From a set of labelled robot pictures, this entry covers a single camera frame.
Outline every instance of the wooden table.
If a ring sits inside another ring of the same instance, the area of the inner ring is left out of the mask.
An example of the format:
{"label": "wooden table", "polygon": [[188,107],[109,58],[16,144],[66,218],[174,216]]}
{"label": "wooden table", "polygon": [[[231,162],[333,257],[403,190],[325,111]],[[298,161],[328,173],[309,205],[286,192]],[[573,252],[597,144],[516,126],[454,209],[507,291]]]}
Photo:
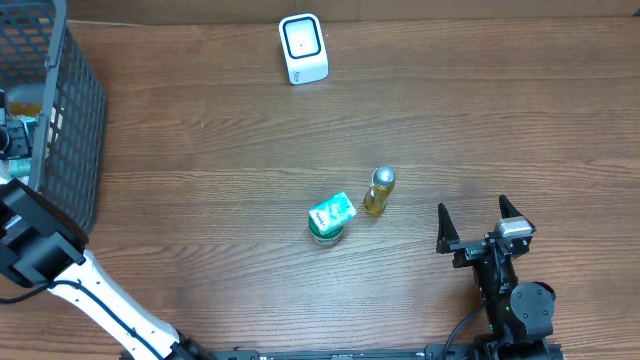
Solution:
{"label": "wooden table", "polygon": [[[435,253],[437,204],[476,239],[504,193],[539,228],[515,265],[558,294],[551,340],[638,358],[640,21],[324,32],[329,78],[291,87],[276,25],[75,31],[109,95],[90,245],[111,275],[211,349],[442,343],[480,298]],[[380,164],[398,174],[384,215],[315,245],[307,209],[342,190],[359,204]],[[52,296],[0,307],[1,359],[120,349]]]}

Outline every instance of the round container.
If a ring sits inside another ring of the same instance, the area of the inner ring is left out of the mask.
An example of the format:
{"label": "round container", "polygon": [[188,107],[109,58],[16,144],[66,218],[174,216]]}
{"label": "round container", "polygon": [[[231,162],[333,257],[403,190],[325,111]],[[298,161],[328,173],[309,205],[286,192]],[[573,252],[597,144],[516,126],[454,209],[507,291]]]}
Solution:
{"label": "round container", "polygon": [[326,234],[321,235],[316,223],[313,222],[311,217],[309,217],[309,230],[311,230],[311,235],[313,237],[313,241],[315,241],[318,245],[322,246],[333,246],[338,241],[340,241],[340,235],[342,235],[343,227],[337,228],[336,230]]}

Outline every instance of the blue-gray crate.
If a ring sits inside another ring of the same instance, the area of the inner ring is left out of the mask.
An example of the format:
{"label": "blue-gray crate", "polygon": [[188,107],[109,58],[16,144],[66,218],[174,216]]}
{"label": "blue-gray crate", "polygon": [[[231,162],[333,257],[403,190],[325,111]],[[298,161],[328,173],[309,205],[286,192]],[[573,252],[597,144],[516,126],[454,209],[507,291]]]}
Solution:
{"label": "blue-gray crate", "polygon": [[66,18],[64,0],[0,2],[0,88],[39,99],[29,186],[89,232],[96,220],[107,104]]}

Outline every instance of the wood grain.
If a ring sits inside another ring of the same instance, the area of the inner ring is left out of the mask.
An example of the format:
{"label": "wood grain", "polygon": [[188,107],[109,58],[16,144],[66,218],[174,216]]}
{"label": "wood grain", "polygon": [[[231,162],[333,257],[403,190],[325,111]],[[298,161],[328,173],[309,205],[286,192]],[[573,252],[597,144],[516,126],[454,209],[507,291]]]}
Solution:
{"label": "wood grain", "polygon": [[[638,358],[640,22],[324,30],[329,78],[291,87],[275,25],[74,29],[109,95],[90,245],[111,275],[211,349],[421,347],[479,302],[435,254],[437,204],[472,239],[504,193],[539,228],[516,270],[555,288],[552,341]],[[384,215],[312,243],[306,210],[340,190],[359,203],[383,163]],[[0,308],[0,359],[119,351],[51,296]]]}
{"label": "wood grain", "polygon": [[74,20],[140,25],[632,16],[640,0],[69,0]]}

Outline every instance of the basket handle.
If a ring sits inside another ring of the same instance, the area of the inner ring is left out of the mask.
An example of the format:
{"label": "basket handle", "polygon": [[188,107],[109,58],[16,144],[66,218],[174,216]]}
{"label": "basket handle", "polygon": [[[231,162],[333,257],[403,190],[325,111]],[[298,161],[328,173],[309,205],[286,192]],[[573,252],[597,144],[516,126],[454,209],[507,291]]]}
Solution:
{"label": "basket handle", "polygon": [[67,1],[53,0],[53,5],[56,8],[56,18],[53,21],[53,32],[51,34],[51,41],[49,42],[51,45],[49,46],[47,59],[44,62],[44,66],[47,69],[55,68],[60,62],[60,53],[62,52],[62,45],[64,43],[64,30],[67,23]]}

